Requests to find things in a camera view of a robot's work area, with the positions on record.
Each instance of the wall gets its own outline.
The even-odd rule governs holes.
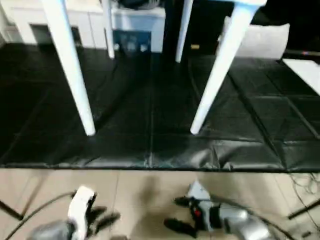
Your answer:
[[[0,46],[8,40],[6,28],[8,26],[2,6],[0,5]]]

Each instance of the white pillow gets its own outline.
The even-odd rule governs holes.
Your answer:
[[[219,42],[223,40],[230,22],[226,16]],[[290,24],[281,26],[250,25],[236,53],[237,57],[280,59],[286,49]]]

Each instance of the white plastic part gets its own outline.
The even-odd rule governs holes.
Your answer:
[[[105,24],[105,35],[106,35],[106,44],[109,54],[109,58],[115,58],[114,50],[114,34],[112,29],[112,15],[111,15],[111,0],[102,0],[104,24]]]
[[[180,32],[179,32],[179,39],[178,39],[178,45],[176,47],[176,53],[175,53],[175,61],[177,63],[181,62],[182,58],[182,52],[184,50],[192,5],[194,3],[194,0],[184,0],[183,3],[183,11],[182,11],[182,18],[181,18],[181,25],[180,25]]]
[[[42,4],[48,27],[79,112],[84,131],[88,136],[92,136],[96,133],[95,125],[75,42],[68,21],[65,2],[64,0],[42,0]]]
[[[76,191],[68,210],[68,220],[75,224],[75,232],[72,240],[85,240],[87,237],[88,223],[86,212],[89,202],[94,198],[95,192],[86,187],[80,186]]]
[[[241,3],[235,4],[229,27],[217,53],[190,129],[192,134],[196,135],[199,133],[208,111],[218,94],[225,76],[227,75],[231,63],[235,58],[246,30],[258,8],[259,7],[255,5],[246,5]]]
[[[120,45],[118,43],[116,43],[114,46],[113,46],[114,50],[115,51],[119,51],[120,49]]]
[[[140,51],[143,53],[143,52],[145,52],[147,50],[148,50],[148,47],[146,45],[144,45],[144,44],[141,44]]]
[[[186,195],[189,198],[195,198],[200,200],[210,200],[209,192],[200,184],[198,180],[195,180]]]

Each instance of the cable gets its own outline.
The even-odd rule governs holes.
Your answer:
[[[12,232],[4,239],[4,240],[9,240],[27,221],[29,221],[32,217],[34,217],[37,213],[39,213],[41,210],[44,208],[48,207],[49,205],[53,204],[54,202],[64,198],[64,197],[72,197],[76,192],[66,192],[63,193],[59,196],[56,196],[55,198],[47,201],[40,207],[38,207],[36,210],[34,210],[32,213],[30,213],[28,216],[26,216],[19,224],[18,226],[15,227],[15,229],[12,230]]]
[[[319,192],[319,186],[320,186],[319,176],[317,174],[310,173],[308,175],[299,176],[299,177],[290,174],[290,177],[292,179],[293,190],[294,190],[297,198],[299,199],[299,201],[302,203],[302,205],[306,209],[307,206],[304,203],[304,201],[302,200],[302,198],[300,197],[300,194],[297,191],[297,186],[303,188],[306,193],[308,193],[310,195],[315,195]],[[308,179],[308,183],[307,184],[299,183],[298,182],[299,179]],[[316,227],[316,229],[319,230],[319,226],[316,224],[316,222],[312,218],[310,212],[306,211],[306,213],[308,214],[309,218],[311,219],[311,221],[314,224],[314,226]]]

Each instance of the black floor mat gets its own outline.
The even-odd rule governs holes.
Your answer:
[[[236,59],[197,136],[213,57],[78,49],[96,135],[85,135],[52,46],[0,50],[0,167],[320,171],[320,97],[281,62]]]

